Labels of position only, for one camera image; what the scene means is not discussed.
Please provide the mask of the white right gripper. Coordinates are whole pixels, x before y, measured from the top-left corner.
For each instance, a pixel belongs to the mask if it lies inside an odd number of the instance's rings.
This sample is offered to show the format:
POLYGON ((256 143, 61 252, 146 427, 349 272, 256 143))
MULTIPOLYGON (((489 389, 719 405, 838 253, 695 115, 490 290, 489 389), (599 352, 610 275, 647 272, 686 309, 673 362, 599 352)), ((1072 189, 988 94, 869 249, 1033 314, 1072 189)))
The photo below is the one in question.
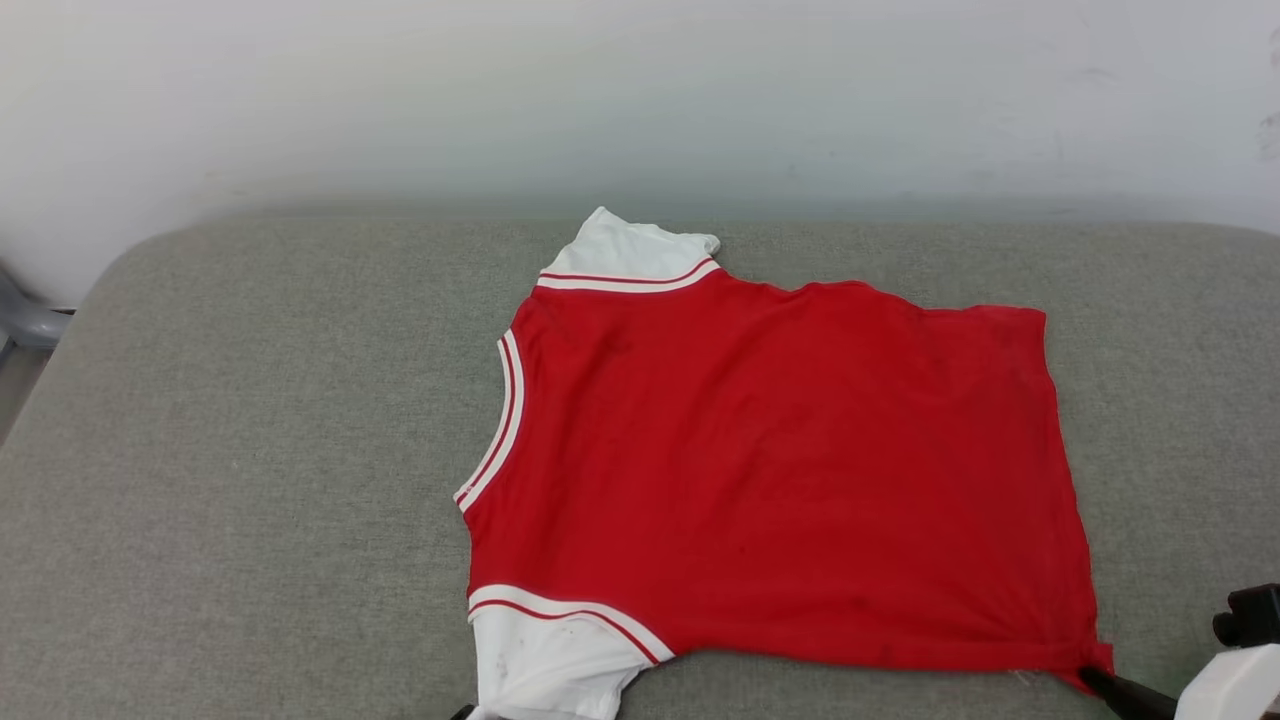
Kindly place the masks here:
POLYGON ((1279 646, 1220 652, 1190 680, 1178 701, 1101 667, 1078 676, 1119 717, 1126 720, 1276 719, 1279 646))

